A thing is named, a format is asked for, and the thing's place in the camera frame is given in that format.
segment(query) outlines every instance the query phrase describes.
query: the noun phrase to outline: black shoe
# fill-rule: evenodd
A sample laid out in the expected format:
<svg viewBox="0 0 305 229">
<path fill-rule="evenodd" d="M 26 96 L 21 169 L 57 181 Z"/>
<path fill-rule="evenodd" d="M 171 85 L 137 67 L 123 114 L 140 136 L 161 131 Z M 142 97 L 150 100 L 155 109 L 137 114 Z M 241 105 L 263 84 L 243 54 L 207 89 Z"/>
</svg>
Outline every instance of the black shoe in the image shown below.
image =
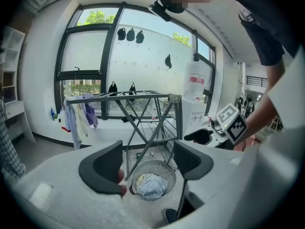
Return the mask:
<svg viewBox="0 0 305 229">
<path fill-rule="evenodd" d="M 167 208 L 164 211 L 164 216 L 168 224 L 171 224 L 177 220 L 177 211 L 172 208 Z"/>
</svg>

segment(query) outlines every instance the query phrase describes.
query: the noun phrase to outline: balcony railing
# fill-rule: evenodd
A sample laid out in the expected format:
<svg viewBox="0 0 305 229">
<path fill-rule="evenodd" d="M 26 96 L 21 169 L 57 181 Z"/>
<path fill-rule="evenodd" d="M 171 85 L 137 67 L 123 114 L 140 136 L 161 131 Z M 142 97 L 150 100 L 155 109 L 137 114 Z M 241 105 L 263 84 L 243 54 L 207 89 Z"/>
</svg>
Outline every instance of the balcony railing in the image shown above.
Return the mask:
<svg viewBox="0 0 305 229">
<path fill-rule="evenodd" d="M 268 87 L 268 79 L 262 77 L 247 76 L 247 85 Z"/>
</svg>

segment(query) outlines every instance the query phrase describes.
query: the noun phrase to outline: hand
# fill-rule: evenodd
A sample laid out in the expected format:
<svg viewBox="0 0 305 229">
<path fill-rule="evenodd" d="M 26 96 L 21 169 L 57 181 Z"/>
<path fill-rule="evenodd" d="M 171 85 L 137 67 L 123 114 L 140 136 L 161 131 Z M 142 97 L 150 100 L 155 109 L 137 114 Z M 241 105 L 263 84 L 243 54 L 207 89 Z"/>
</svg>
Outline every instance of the hand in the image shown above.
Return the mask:
<svg viewBox="0 0 305 229">
<path fill-rule="evenodd" d="M 124 178 L 124 171 L 120 169 L 118 176 L 118 184 L 123 180 L 123 178 Z M 123 197 L 127 192 L 127 187 L 124 185 L 120 185 L 120 187 L 121 187 L 121 196 Z"/>
</svg>

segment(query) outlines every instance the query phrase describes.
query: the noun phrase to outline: strainer basket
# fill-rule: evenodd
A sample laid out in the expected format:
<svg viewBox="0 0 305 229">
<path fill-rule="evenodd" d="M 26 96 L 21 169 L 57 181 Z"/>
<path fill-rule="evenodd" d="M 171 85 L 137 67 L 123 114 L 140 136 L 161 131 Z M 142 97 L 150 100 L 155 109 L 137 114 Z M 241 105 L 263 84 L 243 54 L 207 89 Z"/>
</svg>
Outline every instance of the strainer basket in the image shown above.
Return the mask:
<svg viewBox="0 0 305 229">
<path fill-rule="evenodd" d="M 168 194 L 172 188 L 175 186 L 176 183 L 176 174 L 175 171 L 168 167 L 165 161 L 152 159 L 144 161 L 143 163 L 139 164 L 133 172 L 132 176 L 132 189 L 135 192 L 135 183 L 137 179 L 143 174 L 155 174 L 157 176 L 162 177 L 164 180 L 168 182 L 167 189 L 164 193 L 164 196 Z M 144 197 L 145 200 L 156 200 L 155 198 L 147 198 Z"/>
</svg>

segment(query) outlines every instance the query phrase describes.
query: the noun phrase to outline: white cabinet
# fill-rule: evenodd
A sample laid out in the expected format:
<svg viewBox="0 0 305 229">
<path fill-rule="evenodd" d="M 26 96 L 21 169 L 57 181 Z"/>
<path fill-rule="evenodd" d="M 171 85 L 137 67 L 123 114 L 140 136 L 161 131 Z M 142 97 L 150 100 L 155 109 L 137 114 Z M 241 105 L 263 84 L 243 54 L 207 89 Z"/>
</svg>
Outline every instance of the white cabinet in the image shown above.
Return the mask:
<svg viewBox="0 0 305 229">
<path fill-rule="evenodd" d="M 4 53 L 1 56 L 5 63 L 3 64 L 1 82 L 3 84 L 3 98 L 7 118 L 18 116 L 18 123 L 24 136 L 28 140 L 36 142 L 25 114 L 23 101 L 18 101 L 17 99 L 17 70 L 24 36 L 25 34 L 18 30 L 8 26 L 4 27 L 3 44 L 1 45 Z"/>
</svg>

